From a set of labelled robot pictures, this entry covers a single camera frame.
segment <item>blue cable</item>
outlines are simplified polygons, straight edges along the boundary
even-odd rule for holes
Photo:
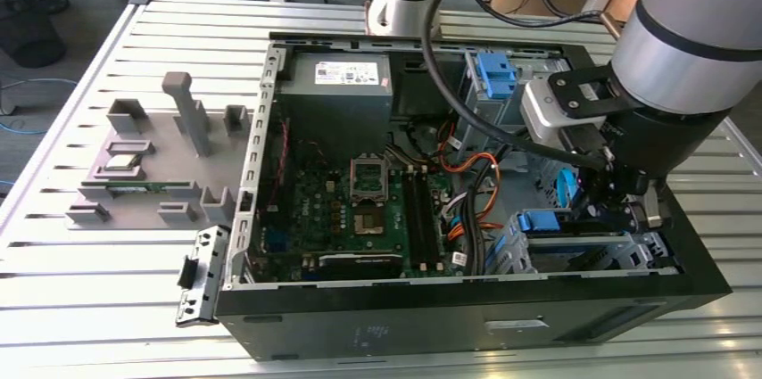
[[[39,136],[41,134],[46,134],[49,131],[19,131],[18,129],[13,129],[9,125],[0,122],[0,128],[14,134],[19,134],[22,136]]]
[[[574,172],[572,172],[572,169],[562,168],[557,177],[557,196],[561,208],[569,207],[578,190],[580,186]]]

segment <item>white sticker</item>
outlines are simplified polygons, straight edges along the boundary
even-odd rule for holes
[[[380,85],[380,64],[376,62],[320,62],[316,65],[317,85]]]
[[[115,194],[143,194],[149,191],[149,189],[146,187],[141,187],[141,186],[117,186],[117,187],[109,187],[109,192],[113,192]]]
[[[469,256],[466,254],[464,254],[462,252],[453,252],[453,264],[458,265],[458,266],[466,266],[466,260],[469,259]]]
[[[488,330],[501,330],[505,328],[538,328],[550,327],[541,319],[520,319],[516,321],[488,321],[485,323]]]
[[[461,146],[464,145],[464,143],[461,142],[461,140],[458,140],[454,136],[452,136],[448,139],[448,142],[450,143],[450,145],[456,148],[456,150],[461,150]]]

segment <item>blue drive bracket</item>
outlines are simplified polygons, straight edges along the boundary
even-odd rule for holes
[[[557,213],[552,210],[528,210],[520,214],[520,227],[524,232],[558,232]]]
[[[516,67],[509,62],[506,54],[480,52],[481,78],[488,85],[488,96],[493,100],[504,100],[514,94],[517,80]]]

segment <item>aluminum work table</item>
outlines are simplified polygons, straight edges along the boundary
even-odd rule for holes
[[[613,53],[609,34],[589,24],[514,29],[469,12],[444,12],[442,22],[448,37],[581,44],[598,63]],[[669,178],[735,287],[701,309],[604,345],[269,363],[249,357],[223,326],[175,328],[194,231],[66,225],[110,129],[107,107],[138,98],[150,109],[173,108],[162,77],[187,71],[207,110],[230,103],[257,110],[269,32],[362,33],[364,26],[362,10],[338,5],[153,0],[127,7],[0,209],[2,376],[761,377],[762,162],[731,121]]]

